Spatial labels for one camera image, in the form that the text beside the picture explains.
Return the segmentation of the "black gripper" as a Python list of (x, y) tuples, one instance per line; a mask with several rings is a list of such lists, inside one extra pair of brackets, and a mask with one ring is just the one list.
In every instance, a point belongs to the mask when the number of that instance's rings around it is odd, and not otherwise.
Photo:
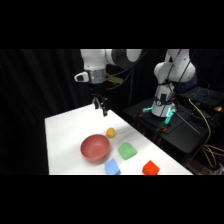
[(99, 109), (100, 108), (100, 104), (101, 104), (101, 109), (103, 111), (103, 116), (107, 116), (108, 115), (108, 99), (105, 98), (106, 97), (106, 85), (105, 83), (98, 83), (98, 84), (93, 84), (90, 83), (89, 84), (89, 88), (90, 88), (90, 93), (93, 96), (93, 100), (92, 103), (95, 106), (95, 109)]

